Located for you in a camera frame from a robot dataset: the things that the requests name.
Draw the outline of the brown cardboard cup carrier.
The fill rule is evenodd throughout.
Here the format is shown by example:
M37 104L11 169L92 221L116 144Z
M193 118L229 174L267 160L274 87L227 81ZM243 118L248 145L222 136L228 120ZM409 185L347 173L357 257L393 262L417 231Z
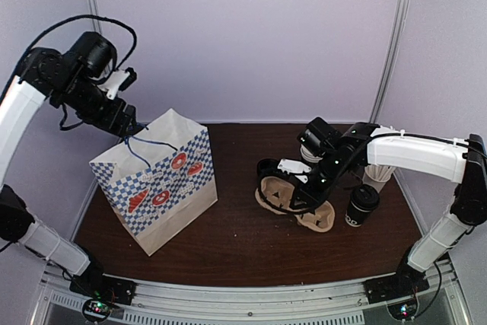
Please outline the brown cardboard cup carrier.
M262 177L258 182L255 198L261 207L277 215L293 215L298 225L318 233L330 231L335 222L335 209L330 202L311 212L305 212L304 202L297 199L295 185L281 177Z

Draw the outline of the stack of paper coffee cups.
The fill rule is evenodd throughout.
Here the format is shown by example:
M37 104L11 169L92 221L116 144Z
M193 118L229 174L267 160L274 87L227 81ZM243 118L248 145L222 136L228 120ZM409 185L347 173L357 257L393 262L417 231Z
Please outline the stack of paper coffee cups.
M308 166L315 166L320 163L323 158L313 155L304 145L300 147L301 161Z

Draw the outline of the black plastic cup lid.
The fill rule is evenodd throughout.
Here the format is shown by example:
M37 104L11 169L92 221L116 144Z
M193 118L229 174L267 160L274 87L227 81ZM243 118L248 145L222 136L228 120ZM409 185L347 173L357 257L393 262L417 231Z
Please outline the black plastic cup lid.
M350 201L360 209L372 210L378 207L380 195L372 186L362 184L352 190Z

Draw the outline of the single black paper coffee cup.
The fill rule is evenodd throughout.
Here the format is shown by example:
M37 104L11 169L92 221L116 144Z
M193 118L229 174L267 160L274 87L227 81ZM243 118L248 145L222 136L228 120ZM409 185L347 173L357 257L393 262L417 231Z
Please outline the single black paper coffee cup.
M375 188L367 184L355 187L350 193L345 222L355 228L362 226L379 204L380 195Z

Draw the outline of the blue checkered paper bag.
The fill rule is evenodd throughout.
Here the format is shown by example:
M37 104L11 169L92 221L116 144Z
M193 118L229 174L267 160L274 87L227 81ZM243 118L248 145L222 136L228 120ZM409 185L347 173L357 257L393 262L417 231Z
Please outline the blue checkered paper bag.
M89 165L117 218L148 256L218 200L208 129L173 109Z

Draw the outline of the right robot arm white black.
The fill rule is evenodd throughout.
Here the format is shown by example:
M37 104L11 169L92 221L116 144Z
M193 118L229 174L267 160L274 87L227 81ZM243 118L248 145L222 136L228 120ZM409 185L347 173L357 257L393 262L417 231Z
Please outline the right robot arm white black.
M443 139L373 123L356 123L341 133L317 117L298 140L319 161L310 167L281 160L278 169L300 180L298 202L291 204L300 213L320 206L339 178L356 166L413 170L457 185L450 208L412 246L391 277L390 289L395 295L407 295L436 260L486 221L486 149L480 135Z

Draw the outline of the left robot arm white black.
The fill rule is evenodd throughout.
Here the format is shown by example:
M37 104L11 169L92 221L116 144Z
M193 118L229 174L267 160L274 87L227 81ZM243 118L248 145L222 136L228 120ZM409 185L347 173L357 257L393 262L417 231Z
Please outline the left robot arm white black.
M136 79L134 69L118 66L115 46L97 32L83 33L65 53L37 46L28 49L1 97L1 175L6 175L44 103L71 107L81 123L120 138L137 133L135 107L117 95ZM94 298L110 289L101 265L29 212L24 200L5 183L1 185L1 238L23 245L78 277Z

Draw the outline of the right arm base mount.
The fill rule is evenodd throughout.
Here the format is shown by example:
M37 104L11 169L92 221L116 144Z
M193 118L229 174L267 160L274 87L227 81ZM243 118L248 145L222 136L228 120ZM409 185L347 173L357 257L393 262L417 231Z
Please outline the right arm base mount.
M396 274L372 278L366 280L363 285L369 304L411 297L417 292L423 292L430 288L427 279L412 282Z

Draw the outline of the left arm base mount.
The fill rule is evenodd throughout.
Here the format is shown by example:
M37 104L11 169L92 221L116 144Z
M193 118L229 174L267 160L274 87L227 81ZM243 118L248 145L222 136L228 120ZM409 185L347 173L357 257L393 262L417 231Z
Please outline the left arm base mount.
M109 304L130 305L135 295L136 283L128 279L103 276L99 286L89 286L88 282L75 276L69 290Z

